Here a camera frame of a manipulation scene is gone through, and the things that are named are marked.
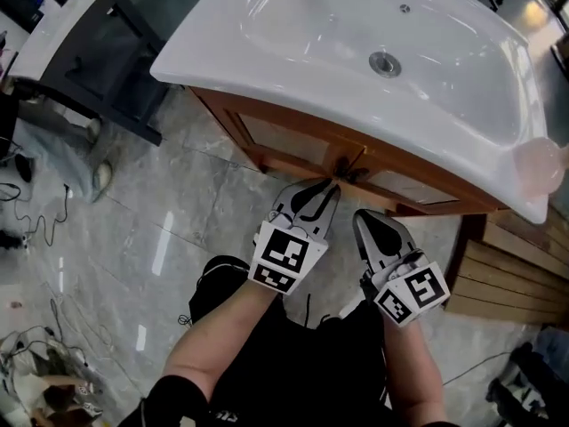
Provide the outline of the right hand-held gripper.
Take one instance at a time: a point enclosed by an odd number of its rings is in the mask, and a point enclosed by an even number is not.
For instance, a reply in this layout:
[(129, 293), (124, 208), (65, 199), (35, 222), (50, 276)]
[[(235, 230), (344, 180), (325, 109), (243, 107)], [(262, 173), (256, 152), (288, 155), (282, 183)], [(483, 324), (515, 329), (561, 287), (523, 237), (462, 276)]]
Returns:
[(353, 230), (361, 259), (371, 275), (374, 303), (398, 327), (404, 327), (450, 297), (437, 262), (415, 249), (408, 229), (397, 220), (369, 209), (358, 209)]

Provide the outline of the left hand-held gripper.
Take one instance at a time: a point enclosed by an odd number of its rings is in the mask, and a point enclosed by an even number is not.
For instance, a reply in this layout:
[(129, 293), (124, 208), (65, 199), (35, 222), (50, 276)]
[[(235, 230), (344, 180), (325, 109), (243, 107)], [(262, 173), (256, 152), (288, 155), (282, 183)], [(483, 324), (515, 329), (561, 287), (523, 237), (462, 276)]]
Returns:
[[(249, 280), (291, 294), (315, 267), (328, 250), (324, 238), (341, 198), (339, 185), (320, 194), (331, 183), (331, 179), (307, 179), (281, 190), (268, 213), (273, 218), (263, 221), (256, 235)], [(309, 210), (301, 213), (301, 227), (294, 225), (288, 217), (295, 217), (308, 203)]]

